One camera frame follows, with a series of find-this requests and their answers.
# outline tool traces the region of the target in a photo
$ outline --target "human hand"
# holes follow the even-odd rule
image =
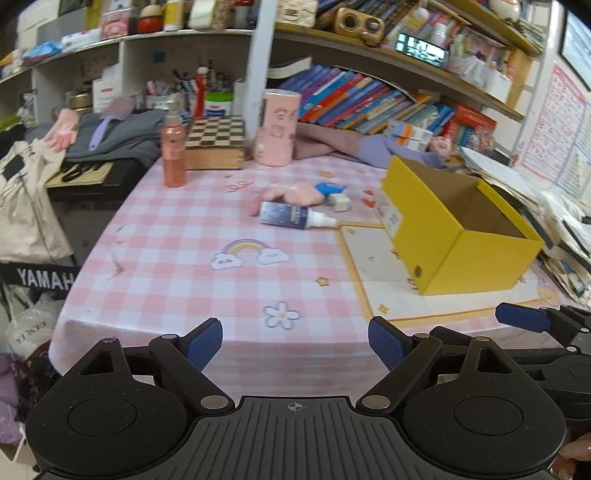
[[[64,108],[43,140],[50,143],[55,153],[61,152],[76,142],[79,124],[80,116],[74,110]]]
[[[573,441],[571,432],[567,433],[560,454],[552,465],[552,473],[559,480],[572,480],[577,461],[591,462],[591,432]]]

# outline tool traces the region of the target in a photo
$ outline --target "poster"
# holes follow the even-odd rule
[[[589,108],[584,93],[555,64],[548,95],[522,166],[577,197],[583,193],[590,174],[583,157],[573,154],[577,139],[583,148],[587,148],[585,140],[579,136],[583,118],[588,124]]]

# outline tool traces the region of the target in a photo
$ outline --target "pink glove on table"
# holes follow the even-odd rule
[[[263,188],[252,201],[249,208],[250,216],[259,214],[261,203],[273,202],[275,200],[280,200],[298,207],[308,207],[324,202],[324,195],[304,181],[295,185],[269,185]]]
[[[55,153],[66,150],[76,143],[79,124],[80,116],[74,110],[64,108],[43,140],[50,143]]]

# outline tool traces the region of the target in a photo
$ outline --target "bottle cap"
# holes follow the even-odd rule
[[[166,126],[175,127],[176,125],[180,125],[181,119],[178,115],[178,101],[176,93],[170,96],[170,99],[168,102],[166,102],[166,105],[168,106],[165,119]]]
[[[325,215],[322,212],[309,211],[308,218],[310,219],[310,226],[327,226],[329,228],[336,228],[339,221],[335,217]]]

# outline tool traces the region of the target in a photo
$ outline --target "rainbow print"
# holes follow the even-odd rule
[[[260,240],[254,240],[252,238],[243,238],[240,240],[235,240],[230,244],[227,244],[222,250],[222,253],[236,255],[239,251],[242,250],[254,250],[256,252],[261,253],[265,248],[269,248],[269,245],[261,242]]]

